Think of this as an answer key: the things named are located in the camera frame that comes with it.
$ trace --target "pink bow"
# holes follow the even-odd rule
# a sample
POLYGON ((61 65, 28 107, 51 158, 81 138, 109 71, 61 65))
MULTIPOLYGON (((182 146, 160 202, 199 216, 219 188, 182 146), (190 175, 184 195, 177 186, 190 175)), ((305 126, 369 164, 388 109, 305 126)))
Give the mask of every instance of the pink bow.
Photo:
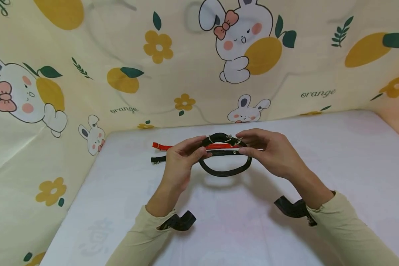
POLYGON ((105 144, 105 140, 102 140, 102 143, 98 146, 98 152, 102 149, 102 146, 105 144))
POLYGON ((225 15, 225 22, 221 26, 214 28, 214 35, 217 36, 219 40, 222 40, 226 36, 226 31, 236 22, 238 22, 239 16, 233 10, 228 10, 225 15))
POLYGON ((14 112, 16 111, 16 104, 12 101, 12 86, 9 82, 0 82, 0 111, 14 112))

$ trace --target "black strap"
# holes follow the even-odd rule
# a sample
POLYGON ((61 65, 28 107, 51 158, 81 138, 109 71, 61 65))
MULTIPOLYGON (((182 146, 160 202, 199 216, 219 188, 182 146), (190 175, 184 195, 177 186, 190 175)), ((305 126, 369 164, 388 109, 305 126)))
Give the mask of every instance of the black strap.
MULTIPOLYGON (((242 142, 241 139, 232 137, 231 135, 227 135, 224 133, 216 133, 216 134, 208 136, 205 140, 202 141, 201 145, 206 147, 208 145, 211 145, 211 144, 217 143, 217 142, 229 143, 231 146, 235 146, 235 145, 239 145, 239 146, 243 146, 243 147, 247 146, 244 142, 242 142)), ((228 151, 224 151, 223 154, 217 155, 217 156, 228 155, 228 154, 225 154, 225 152, 228 152, 228 151)), ((228 177, 228 176, 233 176, 233 175, 242 173, 245 170, 247 170, 248 167, 250 167, 250 165, 252 164, 252 158, 248 157, 247 162, 241 167, 238 167, 236 169, 229 170, 229 171, 216 171, 216 170, 213 170, 210 167, 208 167, 205 164, 203 159, 200 159, 199 161, 200 161, 199 164, 202 166, 202 168, 207 173, 209 173, 213 176, 217 176, 217 177, 228 177)))
POLYGON ((187 231, 191 228, 196 220, 197 219, 195 218, 195 216, 189 211, 186 211, 182 217, 174 214, 167 221, 161 224, 159 230, 161 231, 168 228, 173 228, 177 231, 187 231))
MULTIPOLYGON (((225 156, 225 155, 242 155, 238 151, 229 151, 229 150, 213 150, 213 151, 208 151, 213 154, 213 156, 225 156)), ((152 157, 151 158, 151 163, 157 164, 160 162, 165 162, 167 159, 166 156, 161 156, 161 157, 152 157)))
POLYGON ((318 225, 317 222, 312 218, 310 213, 306 208, 306 202, 301 199, 295 204, 292 204, 285 196, 277 199, 273 204, 275 204, 278 209, 288 217, 301 218, 306 216, 309 222, 309 226, 318 225))

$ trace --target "person's left hand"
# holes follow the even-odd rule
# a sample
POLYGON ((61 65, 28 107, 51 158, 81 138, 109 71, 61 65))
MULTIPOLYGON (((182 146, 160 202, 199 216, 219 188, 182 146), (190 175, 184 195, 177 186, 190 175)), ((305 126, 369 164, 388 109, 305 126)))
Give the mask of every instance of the person's left hand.
POLYGON ((193 137, 168 149, 161 187, 175 193, 182 193, 188 187, 192 166, 201 158, 211 157, 205 147, 200 147, 205 138, 206 136, 193 137))

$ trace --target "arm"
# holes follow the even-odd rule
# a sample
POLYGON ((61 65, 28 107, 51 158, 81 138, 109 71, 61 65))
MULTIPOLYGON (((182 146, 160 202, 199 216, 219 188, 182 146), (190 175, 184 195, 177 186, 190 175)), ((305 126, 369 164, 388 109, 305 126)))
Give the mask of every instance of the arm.
POLYGON ((174 215, 180 194, 188 187, 192 166, 210 157, 204 147, 205 136, 194 137, 167 151, 166 168, 160 185, 146 206, 142 206, 132 229, 115 249, 106 266, 148 266, 163 247, 171 229, 158 230, 174 215))
POLYGON ((345 265, 399 266, 399 258, 358 218, 345 196, 328 189, 284 135, 250 129, 236 136, 243 137, 249 146, 239 153, 257 159, 270 173, 287 179, 297 189, 318 223, 318 233, 345 265))

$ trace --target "person's right hand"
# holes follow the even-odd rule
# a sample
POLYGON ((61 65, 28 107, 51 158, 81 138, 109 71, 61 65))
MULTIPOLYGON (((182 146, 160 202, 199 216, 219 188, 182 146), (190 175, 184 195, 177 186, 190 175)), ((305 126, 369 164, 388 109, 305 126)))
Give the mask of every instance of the person's right hand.
POLYGON ((258 160, 275 176, 291 180, 309 171, 287 137, 281 133, 249 129, 239 132, 236 137, 242 138, 248 146, 240 148, 239 153, 258 160))

